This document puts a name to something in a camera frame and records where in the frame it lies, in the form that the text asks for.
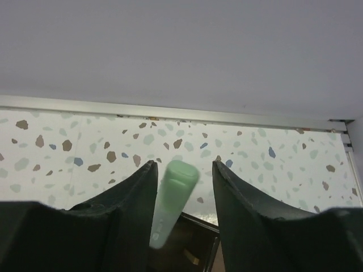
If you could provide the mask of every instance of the green highlighter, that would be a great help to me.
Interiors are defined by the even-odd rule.
[[[196,167],[181,160],[172,160],[166,167],[155,201],[150,246],[164,246],[199,179]]]

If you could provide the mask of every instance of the highlighter cap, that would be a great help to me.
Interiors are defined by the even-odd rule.
[[[181,160],[168,163],[160,192],[164,208],[168,211],[183,209],[199,179],[196,167]]]

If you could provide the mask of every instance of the blue speck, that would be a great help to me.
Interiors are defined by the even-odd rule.
[[[268,155],[270,155],[270,157],[272,157],[272,158],[276,158],[276,154],[275,154],[275,152],[274,152],[274,150],[272,149],[271,146],[268,149]]]
[[[77,166],[83,165],[83,160],[81,158],[74,158],[74,164]]]
[[[231,168],[232,164],[233,164],[233,161],[232,160],[226,161],[226,166],[227,167]]]

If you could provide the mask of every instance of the speckled wall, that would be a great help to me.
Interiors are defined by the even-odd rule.
[[[200,182],[184,211],[216,223],[212,161],[295,207],[360,206],[338,134],[116,116],[0,110],[0,199],[70,208],[146,161],[172,159]]]

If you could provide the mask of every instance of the brown speck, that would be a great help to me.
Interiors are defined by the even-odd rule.
[[[323,187],[325,191],[329,190],[329,184],[327,184],[325,181],[323,181]]]
[[[300,134],[304,134],[304,130],[303,129],[296,129],[297,132],[299,132]]]
[[[62,146],[63,146],[63,151],[70,151],[72,149],[72,143],[70,140],[65,140]]]
[[[109,151],[107,153],[107,160],[110,162],[110,163],[113,163],[115,160],[116,160],[116,153],[113,152],[113,151]]]
[[[182,141],[183,141],[183,139],[176,140],[173,144],[174,148],[178,149],[180,147],[180,145],[182,144]]]
[[[101,165],[100,165],[100,164],[93,164],[93,165],[88,166],[88,171],[90,171],[90,172],[95,172],[95,171],[97,171],[100,167],[101,167]]]
[[[42,135],[39,135],[38,138],[36,138],[35,145],[40,148],[44,146],[44,140]]]
[[[40,165],[39,164],[37,164],[36,166],[34,166],[33,171],[39,171],[39,170],[40,170]]]
[[[21,120],[16,122],[16,126],[20,129],[28,129],[28,122],[26,120]]]
[[[329,165],[327,165],[326,167],[327,167],[327,170],[328,170],[329,172],[333,172],[333,173],[335,172],[335,167],[334,167],[333,165],[330,165],[330,164],[329,164]]]
[[[140,162],[141,162],[141,157],[139,155],[133,155],[133,160],[134,160],[134,164],[136,167],[139,167]]]

